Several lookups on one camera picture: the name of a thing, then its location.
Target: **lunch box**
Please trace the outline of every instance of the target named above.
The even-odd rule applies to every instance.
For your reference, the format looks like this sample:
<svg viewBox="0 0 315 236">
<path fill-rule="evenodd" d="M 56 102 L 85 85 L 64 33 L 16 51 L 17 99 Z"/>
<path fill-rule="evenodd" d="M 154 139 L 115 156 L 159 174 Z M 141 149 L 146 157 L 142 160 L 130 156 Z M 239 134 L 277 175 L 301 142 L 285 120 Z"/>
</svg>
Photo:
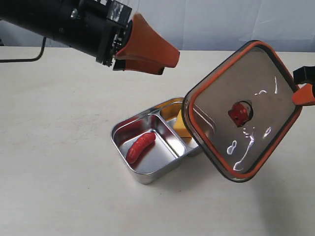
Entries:
<svg viewBox="0 0 315 236">
<path fill-rule="evenodd" d="M 209 73 L 185 97 L 153 106 L 114 126 L 111 138 L 126 166 L 143 184 L 205 153 L 228 180 L 245 182 L 260 170 L 299 117 L 292 102 L 299 89 L 275 51 L 250 41 Z M 179 112 L 192 138 L 173 128 Z M 134 164 L 132 144 L 154 132 L 156 140 Z"/>
</svg>

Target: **toy sausage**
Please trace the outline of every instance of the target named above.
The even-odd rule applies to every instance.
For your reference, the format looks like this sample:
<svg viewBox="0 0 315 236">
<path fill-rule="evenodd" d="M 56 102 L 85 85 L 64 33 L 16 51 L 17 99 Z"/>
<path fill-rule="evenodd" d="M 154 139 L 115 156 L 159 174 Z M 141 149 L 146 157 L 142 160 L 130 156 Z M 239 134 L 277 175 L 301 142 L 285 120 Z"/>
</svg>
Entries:
<svg viewBox="0 0 315 236">
<path fill-rule="evenodd" d="M 140 154 L 143 152 L 143 150 L 149 146 L 151 143 L 153 143 L 156 139 L 156 134 L 153 132 L 145 133 L 141 135 L 137 139 L 136 142 L 133 143 L 131 148 L 128 150 L 126 160 L 129 164 L 133 164 L 136 162 Z"/>
</svg>

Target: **lunch box lid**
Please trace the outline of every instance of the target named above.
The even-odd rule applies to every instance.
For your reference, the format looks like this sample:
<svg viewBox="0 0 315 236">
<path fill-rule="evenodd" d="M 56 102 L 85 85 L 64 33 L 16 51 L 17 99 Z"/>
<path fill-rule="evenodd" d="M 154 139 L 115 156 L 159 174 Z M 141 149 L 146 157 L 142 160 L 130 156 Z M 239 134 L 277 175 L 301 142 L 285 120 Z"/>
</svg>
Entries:
<svg viewBox="0 0 315 236">
<path fill-rule="evenodd" d="M 275 51 L 250 41 L 188 92 L 183 122 L 227 179 L 244 182 L 300 115 L 292 102 L 298 89 Z"/>
</svg>

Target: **table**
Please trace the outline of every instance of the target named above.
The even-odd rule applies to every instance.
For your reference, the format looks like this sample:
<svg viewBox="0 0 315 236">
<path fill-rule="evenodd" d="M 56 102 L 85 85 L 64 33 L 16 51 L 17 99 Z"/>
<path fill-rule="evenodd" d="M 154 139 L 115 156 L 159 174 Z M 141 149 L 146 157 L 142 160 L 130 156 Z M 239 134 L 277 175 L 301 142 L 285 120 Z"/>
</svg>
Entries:
<svg viewBox="0 0 315 236">
<path fill-rule="evenodd" d="M 0 47 L 0 58 L 38 52 Z M 183 51 L 163 76 L 113 72 L 69 48 L 0 64 L 0 235 L 314 235 L 314 107 L 246 183 L 201 154 L 142 185 L 111 141 L 116 123 L 184 96 L 230 54 Z M 315 53 L 279 56 L 290 71 L 315 63 Z"/>
</svg>

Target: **white wall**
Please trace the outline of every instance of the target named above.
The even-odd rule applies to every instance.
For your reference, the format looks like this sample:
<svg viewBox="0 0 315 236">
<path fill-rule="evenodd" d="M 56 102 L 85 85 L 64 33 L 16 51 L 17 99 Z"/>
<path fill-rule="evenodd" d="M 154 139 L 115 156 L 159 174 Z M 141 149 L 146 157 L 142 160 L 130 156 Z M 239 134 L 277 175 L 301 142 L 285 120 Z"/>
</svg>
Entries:
<svg viewBox="0 0 315 236">
<path fill-rule="evenodd" d="M 315 52 L 315 0 L 121 0 L 184 50 L 236 50 L 251 39 L 277 51 Z M 41 36 L 0 21 L 8 46 L 39 46 Z M 48 46 L 62 46 L 49 40 Z"/>
</svg>

